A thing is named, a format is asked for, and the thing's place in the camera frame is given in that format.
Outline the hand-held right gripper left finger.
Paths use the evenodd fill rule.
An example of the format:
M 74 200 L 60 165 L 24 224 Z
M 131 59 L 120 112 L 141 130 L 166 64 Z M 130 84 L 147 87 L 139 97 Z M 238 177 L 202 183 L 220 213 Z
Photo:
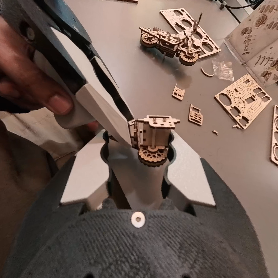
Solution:
M 101 208 L 103 201 L 110 196 L 108 144 L 108 133 L 103 129 L 75 155 L 61 205 L 84 203 L 88 210 Z

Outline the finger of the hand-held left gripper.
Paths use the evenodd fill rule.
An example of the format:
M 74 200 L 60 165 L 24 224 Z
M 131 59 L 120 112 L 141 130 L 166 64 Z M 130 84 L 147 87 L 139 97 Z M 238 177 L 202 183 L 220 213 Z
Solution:
M 122 115 L 126 118 L 126 120 L 133 120 L 134 116 L 130 111 L 126 101 L 122 98 L 122 95 L 119 92 L 119 87 L 117 86 L 115 80 L 112 75 L 108 71 L 106 65 L 103 63 L 102 59 L 99 57 L 97 51 L 94 49 L 92 44 L 89 46 L 91 53 L 88 56 L 90 63 L 94 69 L 94 72 L 104 87 L 104 89 L 108 92 L 108 94 L 112 97 L 116 107 L 122 113 Z
M 51 30 L 85 77 L 85 85 L 75 94 L 77 101 L 119 143 L 131 147 L 128 121 L 117 108 L 111 95 L 97 78 L 89 59 L 66 35 L 53 27 L 51 27 Z

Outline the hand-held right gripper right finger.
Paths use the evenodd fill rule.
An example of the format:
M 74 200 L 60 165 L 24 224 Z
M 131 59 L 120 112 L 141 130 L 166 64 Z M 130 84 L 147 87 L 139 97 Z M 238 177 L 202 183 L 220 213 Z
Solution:
M 164 198 L 172 200 L 176 208 L 188 208 L 192 204 L 215 207 L 199 154 L 175 131 L 171 132 L 169 140 Z

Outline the wooden puzzle vehicle model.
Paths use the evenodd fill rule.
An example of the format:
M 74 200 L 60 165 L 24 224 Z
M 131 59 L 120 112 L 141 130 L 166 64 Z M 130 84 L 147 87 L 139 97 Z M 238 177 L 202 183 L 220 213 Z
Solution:
M 167 159 L 169 136 L 180 120 L 171 116 L 148 115 L 128 122 L 132 148 L 149 167 L 159 167 Z

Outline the grey desk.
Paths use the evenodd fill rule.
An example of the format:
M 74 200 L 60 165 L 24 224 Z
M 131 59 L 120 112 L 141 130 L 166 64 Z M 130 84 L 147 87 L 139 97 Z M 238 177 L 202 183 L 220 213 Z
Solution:
M 181 120 L 176 132 L 221 176 L 249 215 L 258 235 L 270 277 L 277 277 L 277 166 L 270 162 L 273 105 L 277 86 L 265 90 L 272 101 L 246 129 L 233 128 L 230 116 L 214 96 L 231 82 L 206 77 L 212 58 L 186 67 L 140 46 L 139 27 L 171 27 L 162 9 L 185 8 L 221 48 L 217 55 L 231 61 L 234 78 L 247 72 L 223 43 L 238 26 L 214 1 L 65 1 L 89 34 L 92 45 L 108 67 L 136 118 L 171 115 Z M 185 89 L 182 101 L 172 97 L 177 83 Z M 190 104 L 199 108 L 203 124 L 188 121 Z

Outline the person's left hand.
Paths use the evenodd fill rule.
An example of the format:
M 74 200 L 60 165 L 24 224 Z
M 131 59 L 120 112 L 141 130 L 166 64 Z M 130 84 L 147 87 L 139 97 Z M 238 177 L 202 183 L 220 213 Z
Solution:
M 74 108 L 70 95 L 31 60 L 34 48 L 0 18 L 1 97 L 19 108 L 47 108 L 67 115 Z

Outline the person's lap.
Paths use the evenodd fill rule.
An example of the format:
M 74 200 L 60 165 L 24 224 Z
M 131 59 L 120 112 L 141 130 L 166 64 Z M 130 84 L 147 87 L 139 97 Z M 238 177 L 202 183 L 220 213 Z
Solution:
M 54 160 L 43 148 L 0 123 L 0 264 L 9 256 L 24 215 L 50 179 L 76 152 Z

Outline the pale cloth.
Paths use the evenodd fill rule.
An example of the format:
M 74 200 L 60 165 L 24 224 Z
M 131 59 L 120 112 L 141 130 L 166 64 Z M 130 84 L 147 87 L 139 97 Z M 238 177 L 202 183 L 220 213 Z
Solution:
M 50 153 L 59 168 L 95 136 L 87 126 L 70 130 L 60 127 L 46 108 L 25 114 L 1 111 L 0 118 L 9 131 Z

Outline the wooden motorcycle model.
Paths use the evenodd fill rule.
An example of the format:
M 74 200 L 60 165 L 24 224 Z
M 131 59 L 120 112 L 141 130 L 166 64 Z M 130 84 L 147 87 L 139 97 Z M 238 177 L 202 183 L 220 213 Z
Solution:
M 194 20 L 193 29 L 189 35 L 186 34 L 170 34 L 168 31 L 161 30 L 154 27 L 150 28 L 140 27 L 140 43 L 147 48 L 158 49 L 165 57 L 179 58 L 179 62 L 185 66 L 194 65 L 200 58 L 200 54 L 203 52 L 201 47 L 194 45 L 193 34 L 197 32 L 201 17 Z

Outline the small wooden piece with holes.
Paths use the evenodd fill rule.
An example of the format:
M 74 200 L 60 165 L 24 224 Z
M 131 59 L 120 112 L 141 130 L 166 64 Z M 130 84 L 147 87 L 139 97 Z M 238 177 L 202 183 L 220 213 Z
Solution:
M 177 83 L 176 83 L 176 85 L 173 89 L 173 92 L 172 92 L 172 97 L 179 100 L 179 101 L 182 101 L 183 97 L 184 97 L 184 94 L 185 94 L 185 89 L 180 89 L 177 86 Z

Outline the wooden puzzle sheet square cutouts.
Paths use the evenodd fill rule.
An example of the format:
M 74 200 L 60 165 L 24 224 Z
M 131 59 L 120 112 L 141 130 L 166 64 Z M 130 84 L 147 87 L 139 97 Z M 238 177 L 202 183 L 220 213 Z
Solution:
M 235 127 L 241 129 L 247 129 L 272 100 L 249 74 L 215 95 L 215 99 L 237 123 Z

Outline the wooden puzzle sheet oval cutouts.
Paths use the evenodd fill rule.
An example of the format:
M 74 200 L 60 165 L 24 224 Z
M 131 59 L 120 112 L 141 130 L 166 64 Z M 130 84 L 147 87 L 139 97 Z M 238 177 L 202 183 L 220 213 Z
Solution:
M 278 165 L 278 106 L 273 106 L 270 161 Z

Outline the wooden puzzle sheet round cutouts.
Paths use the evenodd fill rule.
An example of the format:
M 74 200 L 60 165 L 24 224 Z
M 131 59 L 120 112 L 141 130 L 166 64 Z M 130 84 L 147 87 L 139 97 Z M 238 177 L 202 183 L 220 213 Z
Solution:
M 220 47 L 200 27 L 199 20 L 195 20 L 184 8 L 163 9 L 160 14 L 180 35 L 185 36 L 186 42 L 191 40 L 191 48 L 200 49 L 200 58 L 208 57 L 221 51 Z

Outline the clear plastic bag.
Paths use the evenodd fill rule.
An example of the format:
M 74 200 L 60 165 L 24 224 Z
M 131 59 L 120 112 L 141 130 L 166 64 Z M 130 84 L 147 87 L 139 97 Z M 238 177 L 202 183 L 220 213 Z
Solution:
M 219 79 L 234 82 L 234 73 L 231 61 L 212 60 L 213 75 Z

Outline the printed instruction booklet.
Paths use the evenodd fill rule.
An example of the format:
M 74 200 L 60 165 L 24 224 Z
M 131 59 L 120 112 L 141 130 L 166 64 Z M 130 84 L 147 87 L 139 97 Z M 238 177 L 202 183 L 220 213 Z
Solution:
M 252 77 L 264 87 L 278 81 L 278 1 L 260 4 L 224 40 Z

